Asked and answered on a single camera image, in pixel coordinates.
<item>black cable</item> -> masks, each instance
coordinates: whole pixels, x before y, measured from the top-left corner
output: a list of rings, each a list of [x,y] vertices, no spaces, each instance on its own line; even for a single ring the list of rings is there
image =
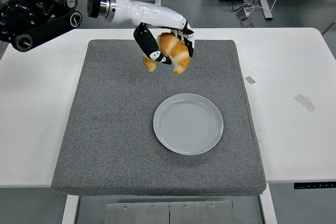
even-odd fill
[[[235,9],[235,10],[233,10],[233,3],[232,3],[233,1],[231,1],[231,9],[232,9],[232,11],[234,11],[234,12],[236,12],[236,11],[238,11],[238,10],[240,10],[240,9],[242,9],[242,8],[249,8],[249,7],[251,7],[252,5],[254,5],[254,0],[253,0],[253,2],[252,2],[252,4],[251,5],[249,5],[249,6],[241,6],[241,7],[239,7],[239,8],[237,8],[237,9]]]

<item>white table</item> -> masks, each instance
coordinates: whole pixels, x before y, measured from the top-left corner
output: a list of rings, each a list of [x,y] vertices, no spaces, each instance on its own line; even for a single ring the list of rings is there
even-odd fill
[[[50,186],[88,42],[132,34],[77,29],[26,53],[9,46],[0,61],[0,187]],[[335,181],[336,61],[320,33],[225,28],[195,34],[232,39],[243,77],[255,80],[245,84],[266,181]],[[133,57],[141,64],[141,56]],[[313,112],[294,99],[299,94]]]

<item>sticker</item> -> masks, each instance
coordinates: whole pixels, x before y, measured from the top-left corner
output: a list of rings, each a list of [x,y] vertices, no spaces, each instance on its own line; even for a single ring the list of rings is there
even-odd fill
[[[256,82],[252,79],[251,76],[248,76],[248,77],[246,77],[245,79],[246,79],[246,80],[248,81],[248,83],[250,83],[250,84],[256,83]]]
[[[309,99],[306,98],[304,95],[298,94],[295,97],[295,100],[301,103],[310,112],[313,112],[315,110],[315,105],[311,101],[309,101]]]

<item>plate rim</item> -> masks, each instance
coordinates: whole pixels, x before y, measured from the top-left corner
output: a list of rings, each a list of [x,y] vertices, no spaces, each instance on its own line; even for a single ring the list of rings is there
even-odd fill
[[[204,99],[206,100],[209,104],[211,104],[211,106],[214,107],[215,111],[218,112],[218,114],[221,116],[220,117],[220,123],[221,123],[221,127],[220,127],[220,134],[218,135],[218,139],[214,142],[214,144],[210,147],[210,148],[207,148],[207,150],[205,151],[202,151],[202,152],[199,152],[199,153],[186,153],[186,152],[182,152],[182,151],[179,151],[179,150],[176,150],[174,148],[172,148],[171,146],[169,146],[165,141],[162,141],[159,137],[158,137],[158,133],[156,132],[157,129],[155,127],[155,118],[158,117],[158,110],[161,109],[164,105],[165,105],[165,102],[169,99],[172,99],[173,97],[178,97],[178,96],[181,96],[181,95],[191,95],[191,96],[195,96],[195,97],[198,97],[198,98],[201,98],[201,99]],[[208,152],[210,151],[213,147],[215,147],[217,145],[217,143],[219,142],[219,140],[222,138],[222,135],[223,135],[223,131],[224,131],[224,121],[223,121],[223,116],[220,112],[220,110],[218,109],[218,107],[212,102],[210,101],[208,98],[205,98],[204,96],[202,95],[199,95],[199,94],[194,94],[194,93],[179,93],[179,94],[175,94],[175,95],[172,95],[168,98],[166,98],[163,102],[160,103],[159,106],[157,106],[156,110],[155,110],[155,113],[154,113],[154,117],[153,117],[153,128],[154,128],[154,133],[155,133],[155,136],[156,138],[160,141],[160,143],[166,147],[168,150],[172,151],[172,152],[175,152],[175,153],[178,153],[178,154],[182,154],[182,155],[187,155],[187,156],[193,156],[193,155],[198,155],[198,154],[202,154],[202,153],[205,153],[205,152]]]

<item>chair leg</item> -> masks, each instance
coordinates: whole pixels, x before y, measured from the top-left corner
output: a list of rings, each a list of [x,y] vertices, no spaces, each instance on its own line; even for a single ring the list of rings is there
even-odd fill
[[[327,31],[329,31],[329,29],[330,29],[331,27],[333,27],[333,25],[334,25],[335,23],[336,23],[336,21],[334,21],[333,23],[331,23],[330,26],[328,26],[328,27],[326,28],[326,30],[324,30],[323,32],[321,32],[322,36],[323,36]]]

